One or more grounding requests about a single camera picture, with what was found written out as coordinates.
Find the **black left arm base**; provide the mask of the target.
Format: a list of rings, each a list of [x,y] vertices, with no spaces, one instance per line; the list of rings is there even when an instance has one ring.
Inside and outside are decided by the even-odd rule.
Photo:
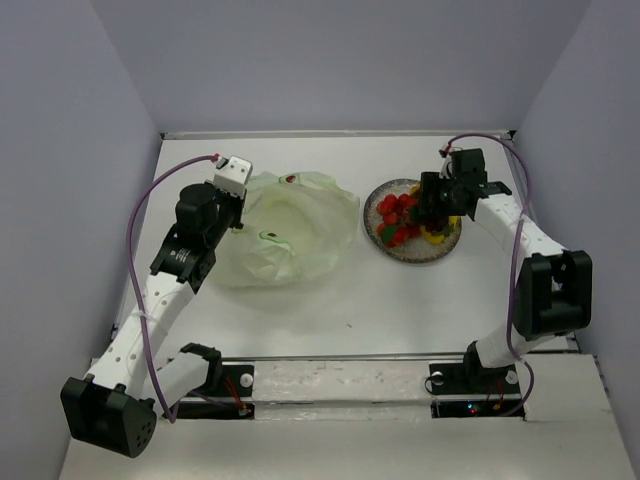
[[[220,379],[186,394],[177,403],[180,420],[251,420],[255,415],[251,363],[223,363]]]

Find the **red fake fruit bunch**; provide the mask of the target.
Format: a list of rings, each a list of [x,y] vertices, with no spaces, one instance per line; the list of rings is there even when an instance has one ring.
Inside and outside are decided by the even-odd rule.
[[[407,193],[399,196],[386,195],[378,203],[376,211],[382,222],[378,225],[376,233],[385,247],[395,248],[421,235],[420,227],[413,218],[417,205],[416,196]]]

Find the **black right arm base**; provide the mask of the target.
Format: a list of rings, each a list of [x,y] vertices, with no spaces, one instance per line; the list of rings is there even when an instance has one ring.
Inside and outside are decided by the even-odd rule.
[[[462,363],[434,363],[424,388],[435,419],[523,417],[521,387],[514,365],[471,377]]]

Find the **dark red fake cherries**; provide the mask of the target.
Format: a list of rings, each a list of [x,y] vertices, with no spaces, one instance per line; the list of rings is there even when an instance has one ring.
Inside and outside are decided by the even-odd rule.
[[[449,226],[449,218],[448,217],[438,217],[435,219],[428,220],[423,228],[426,232],[433,235],[443,235],[444,232],[448,229]]]

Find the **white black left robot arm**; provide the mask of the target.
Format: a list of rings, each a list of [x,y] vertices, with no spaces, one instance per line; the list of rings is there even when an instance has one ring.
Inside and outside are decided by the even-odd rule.
[[[241,225],[246,189],[210,182],[183,188],[176,220],[151,263],[141,298],[105,353],[60,398],[73,439],[129,458],[149,445],[160,417],[190,394],[209,395],[221,383],[222,355],[198,343],[165,366],[154,357],[181,312],[215,265],[223,235]]]

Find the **yellow fake fruit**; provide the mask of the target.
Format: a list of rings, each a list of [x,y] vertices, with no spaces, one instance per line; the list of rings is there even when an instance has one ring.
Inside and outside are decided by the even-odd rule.
[[[433,233],[426,230],[425,228],[421,229],[421,235],[422,235],[422,238],[431,245],[440,245],[446,239],[446,237],[443,234],[439,232]]]

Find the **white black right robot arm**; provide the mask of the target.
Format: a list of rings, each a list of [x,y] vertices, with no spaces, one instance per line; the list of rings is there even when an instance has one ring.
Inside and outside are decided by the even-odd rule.
[[[482,392],[496,381],[497,369],[589,326],[593,262],[585,251],[568,250],[549,237],[503,182],[489,180],[481,150],[441,154],[441,171],[420,178],[419,222],[467,217],[511,256],[507,321],[471,343],[460,368],[462,384]]]

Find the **green printed plastic bag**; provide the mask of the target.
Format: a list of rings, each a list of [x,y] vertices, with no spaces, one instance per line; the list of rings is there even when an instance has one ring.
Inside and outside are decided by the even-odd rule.
[[[207,277],[229,288],[306,283],[332,272],[350,249],[360,198],[319,172],[251,178],[243,227],[226,233]]]

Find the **yellow fake banana bunch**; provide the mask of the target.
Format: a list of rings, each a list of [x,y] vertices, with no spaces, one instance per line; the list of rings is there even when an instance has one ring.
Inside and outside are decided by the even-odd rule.
[[[409,197],[411,199],[411,202],[408,210],[408,218],[409,218],[410,225],[417,226],[421,234],[421,229],[423,228],[423,225],[428,220],[420,220],[418,218],[419,195],[420,195],[420,187],[418,185],[413,186],[409,191]],[[443,234],[446,238],[448,238],[454,233],[454,231],[458,228],[458,224],[460,221],[460,218],[457,216],[449,216],[448,218],[449,218],[449,226],[448,226],[448,229]]]

